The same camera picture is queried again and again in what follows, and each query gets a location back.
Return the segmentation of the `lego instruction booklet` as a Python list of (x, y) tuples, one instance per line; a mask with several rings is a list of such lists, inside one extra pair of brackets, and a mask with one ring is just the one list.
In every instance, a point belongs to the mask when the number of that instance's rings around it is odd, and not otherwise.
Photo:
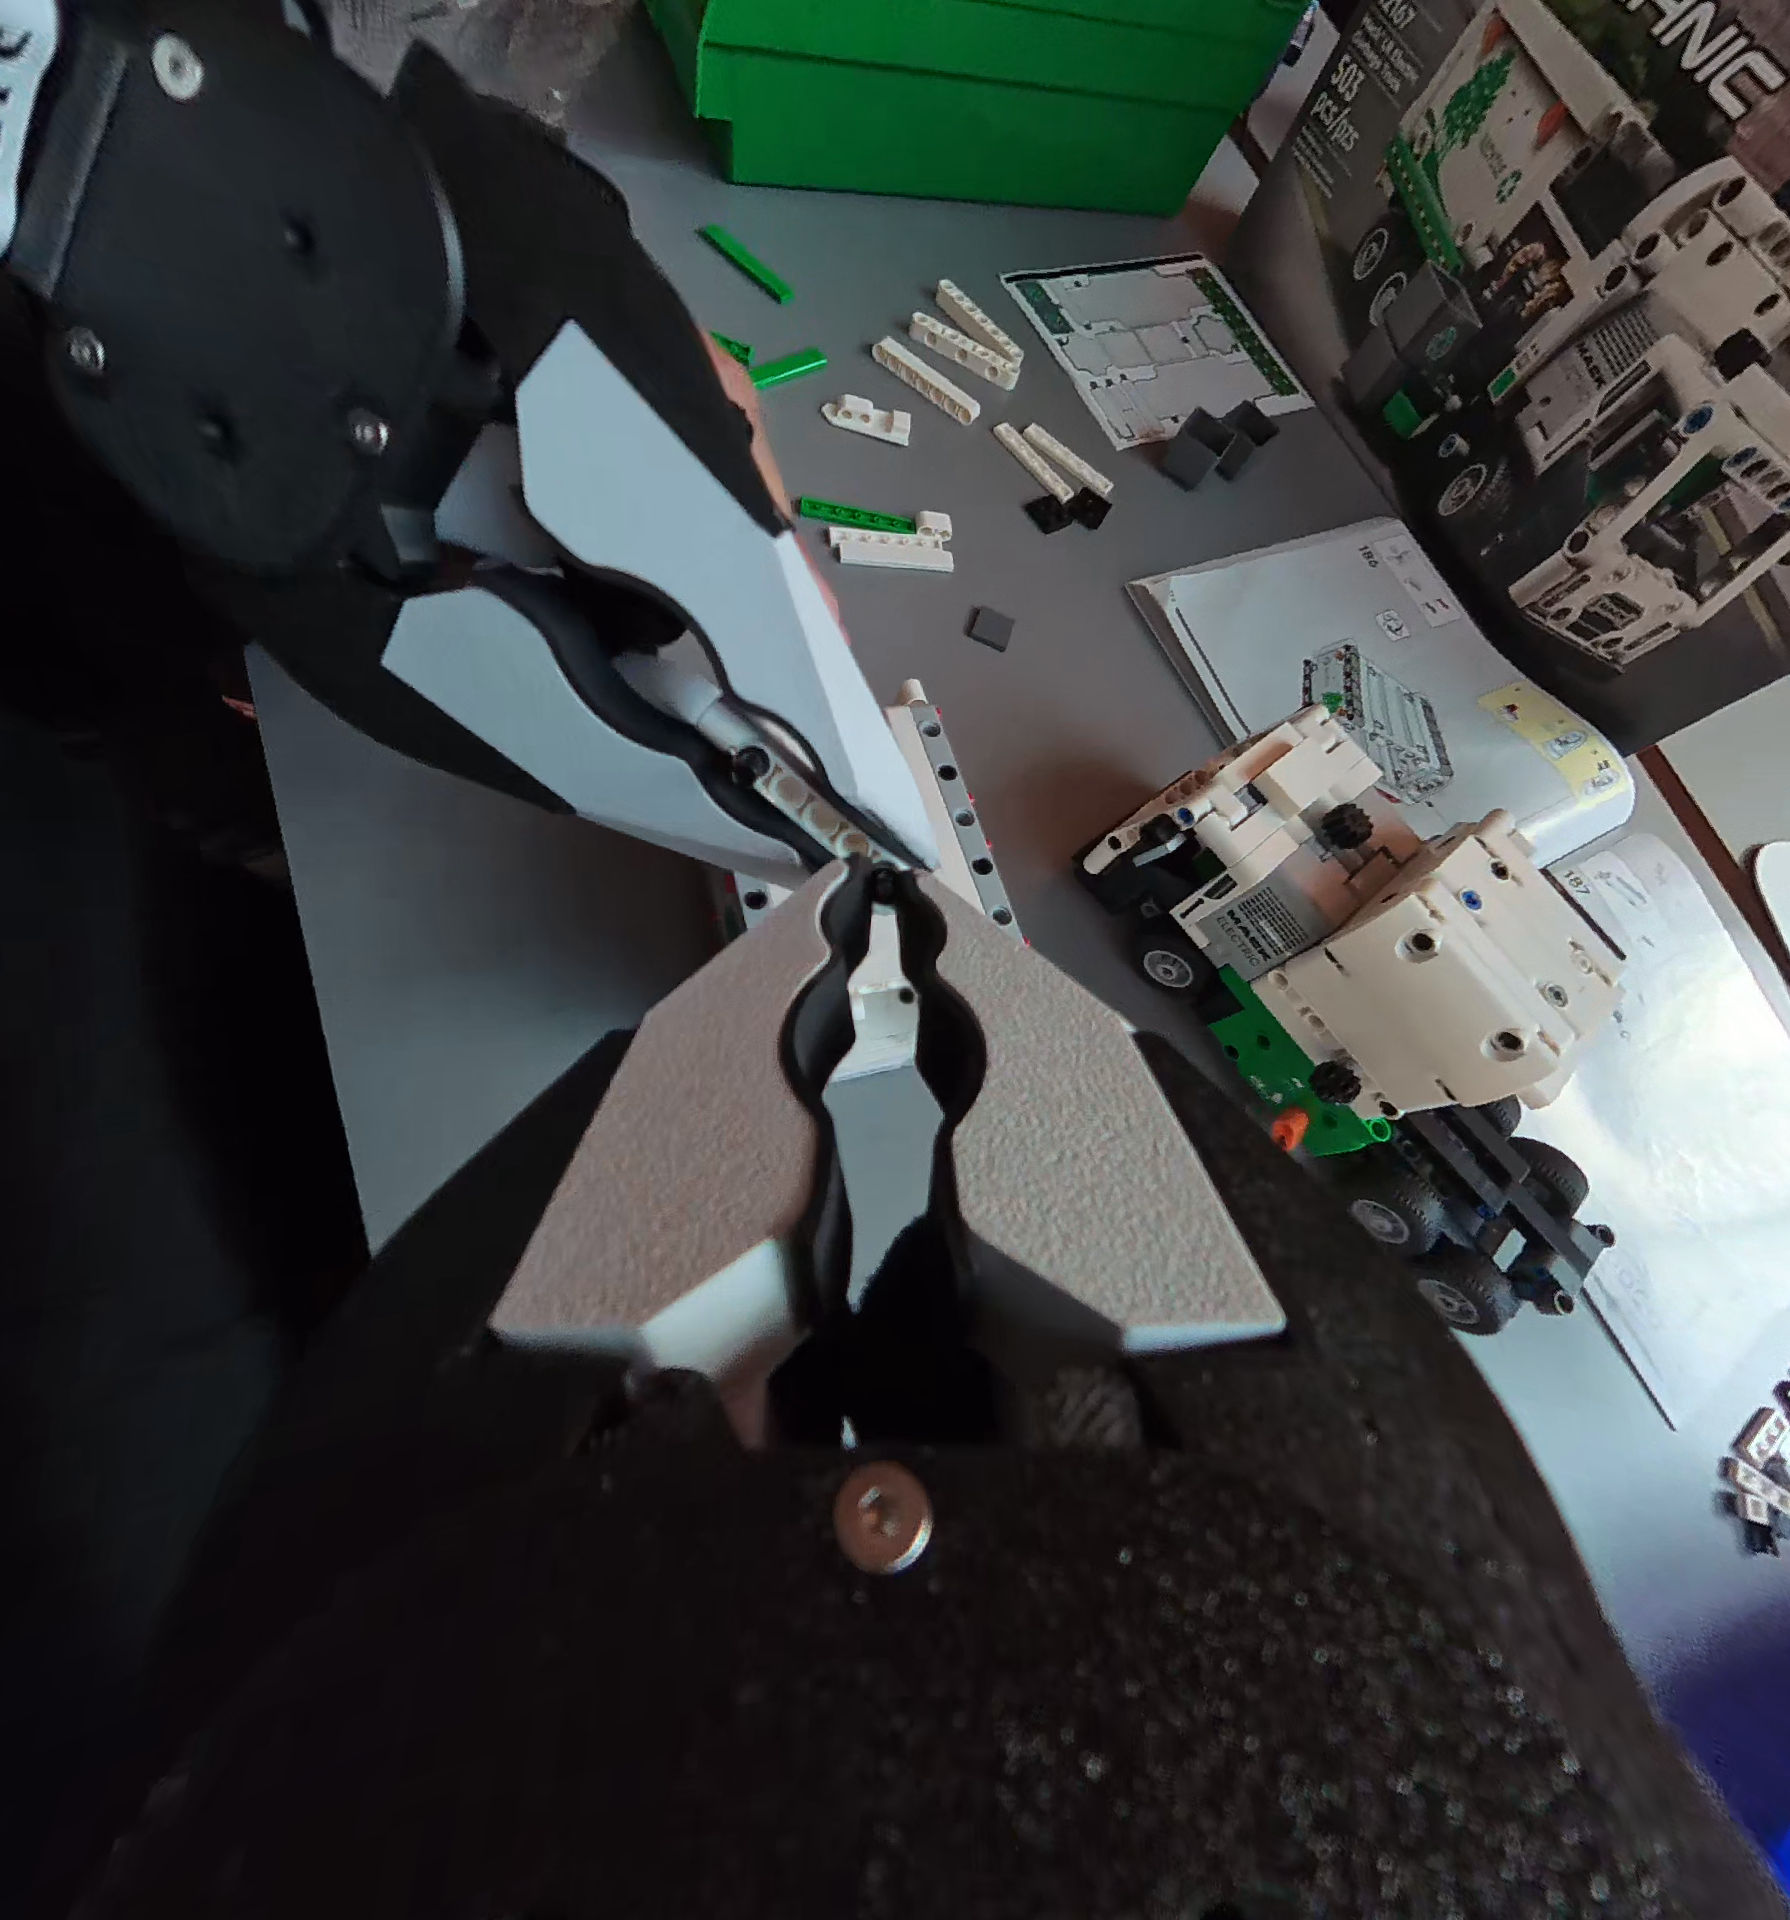
[(1210, 723), (1331, 707), (1423, 836), (1503, 809), (1627, 954), (1608, 1032), (1533, 1118), (1617, 1241), (1588, 1297), (1671, 1427), (1790, 1306), (1790, 1032), (1652, 796), (1572, 707), (1491, 647), (1380, 519), (1139, 580), (1136, 611)]

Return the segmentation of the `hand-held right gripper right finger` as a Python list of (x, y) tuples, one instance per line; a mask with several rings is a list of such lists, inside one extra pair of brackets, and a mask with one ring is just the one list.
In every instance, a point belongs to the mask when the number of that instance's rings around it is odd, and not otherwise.
[(1156, 1357), (1288, 1316), (1136, 1032), (932, 876), (889, 878), (941, 1110), (931, 1219), (993, 1357)]

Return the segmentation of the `small white lego beam assembly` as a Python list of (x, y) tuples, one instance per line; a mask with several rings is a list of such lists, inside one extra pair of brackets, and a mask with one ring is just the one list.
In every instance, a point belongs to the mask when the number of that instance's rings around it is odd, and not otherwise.
[(872, 837), (836, 807), (813, 775), (813, 764), (786, 734), (748, 716), (711, 678), (679, 661), (643, 654), (621, 657), (614, 671), (645, 703), (710, 745), (723, 791), (762, 803), (766, 812), (821, 849), (823, 858), (870, 858), (877, 852)]

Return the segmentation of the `person's left hand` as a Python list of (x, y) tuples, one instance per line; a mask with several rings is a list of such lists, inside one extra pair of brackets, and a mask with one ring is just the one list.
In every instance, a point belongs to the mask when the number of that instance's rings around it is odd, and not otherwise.
[(727, 344), (708, 328), (700, 328), (700, 334), (703, 347), (710, 353), (723, 391), (747, 422), (748, 445), (753, 459), (758, 465), (762, 465), (762, 456), (767, 452), (762, 396), (738, 356), (731, 353), (731, 349), (727, 349)]

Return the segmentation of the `lego sticker sheet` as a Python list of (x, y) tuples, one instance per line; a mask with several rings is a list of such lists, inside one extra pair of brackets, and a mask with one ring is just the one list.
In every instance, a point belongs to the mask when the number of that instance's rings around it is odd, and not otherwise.
[(1017, 271), (1000, 279), (1109, 450), (1161, 443), (1196, 410), (1315, 407), (1227, 277), (1198, 255)]

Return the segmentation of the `green storage bin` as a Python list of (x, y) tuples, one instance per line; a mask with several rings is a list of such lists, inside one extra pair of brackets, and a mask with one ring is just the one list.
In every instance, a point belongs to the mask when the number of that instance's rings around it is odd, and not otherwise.
[(696, 113), (728, 119), (738, 61), (863, 67), (1191, 108), (1239, 105), (1306, 14), (1288, 3), (647, 3)]
[(1053, 83), (708, 46), (696, 84), (720, 171), (747, 187), (1167, 217), (1263, 73)]

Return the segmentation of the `clear plastic bag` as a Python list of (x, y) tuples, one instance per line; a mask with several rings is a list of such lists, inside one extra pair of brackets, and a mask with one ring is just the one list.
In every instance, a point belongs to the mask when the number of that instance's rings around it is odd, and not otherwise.
[(427, 48), (471, 93), (521, 113), (582, 158), (662, 158), (676, 110), (642, 5), (631, 3), (323, 3), (345, 64), (393, 91)]

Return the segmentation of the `long thin green lego plate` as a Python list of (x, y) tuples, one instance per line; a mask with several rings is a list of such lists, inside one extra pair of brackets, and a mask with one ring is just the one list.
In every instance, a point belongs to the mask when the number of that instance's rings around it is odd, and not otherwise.
[(702, 226), (697, 237), (710, 245), (720, 260), (731, 265), (742, 280), (753, 286), (776, 305), (790, 305), (796, 300), (795, 286), (784, 279), (772, 265), (755, 255), (738, 236), (723, 226)]

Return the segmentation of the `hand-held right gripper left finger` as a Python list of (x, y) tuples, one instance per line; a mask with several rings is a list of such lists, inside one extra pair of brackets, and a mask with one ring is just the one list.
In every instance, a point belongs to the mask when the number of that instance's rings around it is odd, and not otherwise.
[(738, 1443), (847, 1304), (854, 1221), (828, 1090), (856, 1041), (874, 876), (832, 864), (635, 1029), (492, 1312), (510, 1349), (708, 1380)]

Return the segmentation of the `white and green lego truck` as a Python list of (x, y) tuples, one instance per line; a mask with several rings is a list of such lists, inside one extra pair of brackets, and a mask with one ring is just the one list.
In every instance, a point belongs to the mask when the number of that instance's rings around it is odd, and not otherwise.
[(1419, 836), (1322, 705), (1224, 749), (1075, 852), (1189, 1004), (1457, 1333), (1572, 1316), (1614, 1231), (1523, 1132), (1620, 1011), (1627, 958), (1505, 811)]

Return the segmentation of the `white lego container assembly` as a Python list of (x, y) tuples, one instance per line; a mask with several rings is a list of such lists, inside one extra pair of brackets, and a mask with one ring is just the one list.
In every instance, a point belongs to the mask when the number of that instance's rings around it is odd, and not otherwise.
[[(1010, 938), (1026, 942), (941, 707), (920, 682), (907, 678), (898, 702), (885, 707), (884, 716), (931, 815), (941, 854), (936, 881), (999, 924)], [(788, 897), (790, 889), (783, 885), (742, 872), (725, 872), (717, 881), (723, 938), (733, 941), (762, 927)], [(856, 1041), (836, 1069), (832, 1090), (912, 1064), (918, 1028), (916, 995), (903, 973), (902, 938), (891, 909), (884, 906), (874, 909), (870, 933), (867, 956), (850, 982)]]

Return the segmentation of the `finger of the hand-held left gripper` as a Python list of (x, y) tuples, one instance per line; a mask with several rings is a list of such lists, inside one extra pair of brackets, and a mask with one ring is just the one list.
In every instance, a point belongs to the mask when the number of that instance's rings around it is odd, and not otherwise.
[[(813, 764), (877, 857), (935, 869), (935, 834), (821, 577), (773, 502), (738, 504), (577, 324), (518, 396), (526, 516), (577, 571), (680, 619), (748, 716)], [(542, 569), (482, 566), (462, 591), (556, 591)]]
[(556, 591), (402, 605), (383, 667), (582, 820), (742, 875), (803, 875), (821, 849), (728, 795), (710, 745), (645, 703)]

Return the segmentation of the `blue storage bin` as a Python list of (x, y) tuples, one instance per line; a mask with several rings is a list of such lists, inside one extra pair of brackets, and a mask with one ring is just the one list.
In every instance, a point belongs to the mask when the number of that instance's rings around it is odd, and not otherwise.
[(1790, 1598), (1678, 1630), (1639, 1649), (1641, 1672), (1790, 1895)]

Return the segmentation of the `group of loose white lego beams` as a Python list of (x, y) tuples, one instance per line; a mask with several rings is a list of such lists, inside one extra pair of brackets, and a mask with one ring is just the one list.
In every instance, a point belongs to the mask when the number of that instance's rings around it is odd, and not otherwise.
[[(931, 305), (916, 307), (910, 314), (902, 337), (887, 332), (872, 343), (869, 357), (910, 399), (918, 399), (924, 410), (939, 412), (964, 430), (987, 428), (1005, 456), (1034, 484), (1036, 494), (1027, 502), (1043, 494), (1068, 502), (1076, 491), (1093, 489), (1109, 500), (1114, 508), (1116, 486), (1096, 463), (1082, 456), (1040, 422), (1017, 422), (1005, 418), (1005, 412), (995, 412), (987, 401), (969, 391), (968, 381), (972, 380), (990, 388), (995, 399), (1012, 396), (1027, 364), (1027, 351), (954, 279), (936, 279)], [(823, 401), (819, 418), (838, 434), (889, 450), (907, 452), (912, 443), (912, 410), (902, 404), (880, 404), (850, 392)], [(918, 514), (913, 519), (918, 520), (918, 535), (907, 539), (854, 535), (833, 528), (830, 528), (830, 539), (838, 553), (850, 547), (852, 541), (861, 547), (870, 537), (877, 541), (907, 541), (910, 547), (949, 544), (947, 516)]]

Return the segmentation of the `lego set box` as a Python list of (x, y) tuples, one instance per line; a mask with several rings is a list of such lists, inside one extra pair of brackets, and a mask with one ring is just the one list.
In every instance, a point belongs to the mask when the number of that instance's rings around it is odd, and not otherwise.
[(1790, 3), (1365, 3), (1227, 271), (1626, 749), (1790, 677)]

